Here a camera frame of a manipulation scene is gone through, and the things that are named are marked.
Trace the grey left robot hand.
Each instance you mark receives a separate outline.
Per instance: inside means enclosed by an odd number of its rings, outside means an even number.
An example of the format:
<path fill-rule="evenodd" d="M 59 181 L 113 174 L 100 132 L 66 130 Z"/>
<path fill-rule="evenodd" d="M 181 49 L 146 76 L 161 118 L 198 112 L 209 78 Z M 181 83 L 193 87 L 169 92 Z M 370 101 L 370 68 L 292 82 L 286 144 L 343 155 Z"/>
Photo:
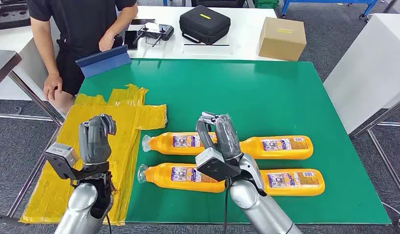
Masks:
<path fill-rule="evenodd" d="M 108 135 L 115 135 L 116 123 L 108 114 L 100 114 L 79 125 L 79 150 L 84 164 L 105 163 L 111 155 Z"/>

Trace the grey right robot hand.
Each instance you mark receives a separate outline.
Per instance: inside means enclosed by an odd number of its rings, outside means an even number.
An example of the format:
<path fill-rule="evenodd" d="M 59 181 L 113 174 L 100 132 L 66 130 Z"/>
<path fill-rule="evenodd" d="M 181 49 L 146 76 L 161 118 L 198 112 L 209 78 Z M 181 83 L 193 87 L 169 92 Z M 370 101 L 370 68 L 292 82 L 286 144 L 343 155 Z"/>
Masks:
<path fill-rule="evenodd" d="M 213 143 L 209 130 L 215 128 L 217 142 Z M 212 147 L 222 154 L 225 161 L 232 160 L 242 154 L 240 142 L 228 114 L 217 115 L 210 112 L 202 112 L 196 122 L 196 131 L 205 149 Z"/>

